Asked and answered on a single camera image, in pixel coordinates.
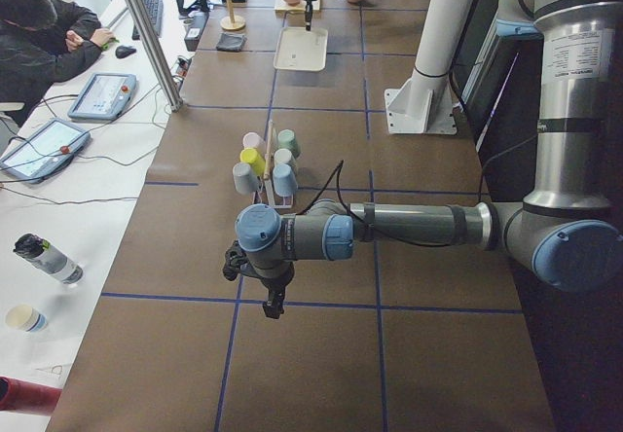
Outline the cream rabbit tray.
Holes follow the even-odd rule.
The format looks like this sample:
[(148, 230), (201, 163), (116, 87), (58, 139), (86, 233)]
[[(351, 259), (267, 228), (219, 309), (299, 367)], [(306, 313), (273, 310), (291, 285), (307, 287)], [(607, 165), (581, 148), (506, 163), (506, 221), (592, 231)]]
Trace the cream rabbit tray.
[(279, 33), (274, 68), (319, 72), (325, 68), (328, 31), (324, 28), (284, 27)]

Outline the green cup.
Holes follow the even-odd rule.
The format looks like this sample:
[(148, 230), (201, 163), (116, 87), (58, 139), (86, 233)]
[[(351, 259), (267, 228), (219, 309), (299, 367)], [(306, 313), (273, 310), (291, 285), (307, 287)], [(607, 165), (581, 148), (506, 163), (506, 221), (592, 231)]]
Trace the green cup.
[(290, 151), (295, 159), (298, 159), (301, 155), (298, 139), (292, 129), (283, 129), (278, 133), (277, 145), (279, 149)]

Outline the blue cup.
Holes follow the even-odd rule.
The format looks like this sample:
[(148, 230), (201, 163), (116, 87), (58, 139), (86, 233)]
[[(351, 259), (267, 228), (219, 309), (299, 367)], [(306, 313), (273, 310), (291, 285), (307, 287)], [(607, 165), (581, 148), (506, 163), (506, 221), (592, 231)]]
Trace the blue cup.
[(282, 198), (293, 197), (298, 190), (296, 175), (287, 163), (277, 163), (273, 169), (275, 193)]

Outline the beige cup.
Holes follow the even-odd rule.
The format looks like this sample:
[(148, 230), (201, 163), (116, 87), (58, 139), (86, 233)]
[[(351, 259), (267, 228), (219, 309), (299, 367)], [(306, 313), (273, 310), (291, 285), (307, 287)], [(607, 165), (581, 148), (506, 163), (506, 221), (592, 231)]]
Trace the beige cup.
[(293, 153), (287, 148), (279, 148), (274, 153), (274, 163), (278, 164), (287, 164), (290, 166), (292, 171), (297, 174), (298, 173), (298, 164)]

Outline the pink cup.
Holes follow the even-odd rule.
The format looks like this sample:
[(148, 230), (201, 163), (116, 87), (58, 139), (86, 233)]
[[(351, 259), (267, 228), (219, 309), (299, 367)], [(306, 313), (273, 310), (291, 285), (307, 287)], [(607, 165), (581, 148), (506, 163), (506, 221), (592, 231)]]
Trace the pink cup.
[(242, 145), (245, 149), (255, 149), (262, 155), (266, 153), (266, 141), (255, 131), (249, 131), (243, 136)]

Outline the paper cup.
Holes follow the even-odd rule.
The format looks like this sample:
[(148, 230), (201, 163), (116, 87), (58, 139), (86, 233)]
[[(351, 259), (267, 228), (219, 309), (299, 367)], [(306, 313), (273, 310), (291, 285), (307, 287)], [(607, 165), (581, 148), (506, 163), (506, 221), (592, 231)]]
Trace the paper cup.
[(47, 327), (48, 319), (33, 306), (22, 304), (12, 307), (7, 312), (5, 323), (12, 329), (35, 333)]

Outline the grey folded cloth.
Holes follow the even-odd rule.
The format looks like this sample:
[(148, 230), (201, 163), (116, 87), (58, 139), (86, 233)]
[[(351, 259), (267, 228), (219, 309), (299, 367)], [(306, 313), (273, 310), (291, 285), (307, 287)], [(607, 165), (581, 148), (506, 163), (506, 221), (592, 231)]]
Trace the grey folded cloth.
[(246, 35), (222, 32), (215, 46), (220, 52), (238, 53), (241, 52), (246, 42)]

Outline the black keyboard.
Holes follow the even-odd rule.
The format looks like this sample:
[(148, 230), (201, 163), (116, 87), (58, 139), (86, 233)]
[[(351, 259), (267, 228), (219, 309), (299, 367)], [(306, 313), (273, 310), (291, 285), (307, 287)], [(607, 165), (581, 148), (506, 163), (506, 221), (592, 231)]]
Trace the black keyboard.
[(162, 20), (164, 15), (164, 1), (163, 0), (142, 0), (145, 7), (149, 21), (151, 22), (154, 31), (158, 38), (162, 33)]

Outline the black computer mouse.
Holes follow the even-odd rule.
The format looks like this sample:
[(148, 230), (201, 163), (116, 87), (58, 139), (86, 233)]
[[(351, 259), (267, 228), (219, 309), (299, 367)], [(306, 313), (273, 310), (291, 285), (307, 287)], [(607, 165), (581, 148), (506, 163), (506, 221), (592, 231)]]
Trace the black computer mouse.
[(136, 48), (133, 46), (120, 45), (115, 49), (115, 57), (117, 59), (124, 59), (135, 53)]

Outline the upper teach pendant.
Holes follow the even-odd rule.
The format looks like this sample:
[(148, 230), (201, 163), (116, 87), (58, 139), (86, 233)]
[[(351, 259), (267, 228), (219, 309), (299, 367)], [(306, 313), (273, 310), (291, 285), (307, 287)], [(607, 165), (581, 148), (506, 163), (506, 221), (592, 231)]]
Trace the upper teach pendant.
[(68, 116), (79, 122), (114, 121), (128, 106), (136, 85), (133, 74), (94, 73), (72, 104)]

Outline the teach pendant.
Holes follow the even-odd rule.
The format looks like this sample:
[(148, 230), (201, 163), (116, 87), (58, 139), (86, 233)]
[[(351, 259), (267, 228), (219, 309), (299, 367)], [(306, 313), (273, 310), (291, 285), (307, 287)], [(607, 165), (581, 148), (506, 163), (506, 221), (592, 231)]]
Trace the teach pendant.
[(79, 122), (114, 121), (128, 106), (136, 85), (133, 74), (94, 73), (72, 104), (68, 116)]
[(1, 171), (22, 182), (40, 183), (67, 166), (91, 139), (84, 128), (52, 118), (1, 159)]

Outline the water bottle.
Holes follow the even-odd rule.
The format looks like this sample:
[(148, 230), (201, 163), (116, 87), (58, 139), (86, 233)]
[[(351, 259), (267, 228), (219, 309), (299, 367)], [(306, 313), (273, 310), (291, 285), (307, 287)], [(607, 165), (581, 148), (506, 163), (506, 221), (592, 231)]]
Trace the water bottle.
[(48, 240), (37, 234), (24, 234), (13, 251), (38, 270), (63, 284), (72, 284), (83, 276), (83, 269)]

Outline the person in black jacket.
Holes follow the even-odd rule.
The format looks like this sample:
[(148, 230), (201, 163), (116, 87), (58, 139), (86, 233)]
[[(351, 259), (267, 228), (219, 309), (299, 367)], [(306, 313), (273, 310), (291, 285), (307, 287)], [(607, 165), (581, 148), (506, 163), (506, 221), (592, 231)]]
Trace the person in black jacket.
[(1, 0), (1, 101), (23, 126), (49, 88), (81, 75), (115, 39), (97, 15), (62, 0)]

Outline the red cylinder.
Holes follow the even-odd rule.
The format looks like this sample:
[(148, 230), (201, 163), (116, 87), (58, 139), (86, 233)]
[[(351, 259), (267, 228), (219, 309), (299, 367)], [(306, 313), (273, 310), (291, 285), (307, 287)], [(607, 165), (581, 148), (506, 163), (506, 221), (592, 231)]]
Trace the red cylinder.
[(20, 414), (51, 415), (61, 393), (60, 388), (1, 377), (1, 410)]

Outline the aluminium frame post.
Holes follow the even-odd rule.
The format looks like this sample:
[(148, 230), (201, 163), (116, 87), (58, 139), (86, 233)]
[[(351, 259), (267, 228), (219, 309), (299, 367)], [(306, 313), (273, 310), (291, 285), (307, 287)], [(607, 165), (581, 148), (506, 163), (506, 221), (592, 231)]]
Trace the aluminium frame post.
[(145, 53), (156, 74), (160, 88), (164, 91), (168, 105), (172, 112), (178, 111), (183, 105), (174, 78), (170, 73), (158, 36), (148, 17), (143, 0), (125, 0), (134, 24), (139, 30)]

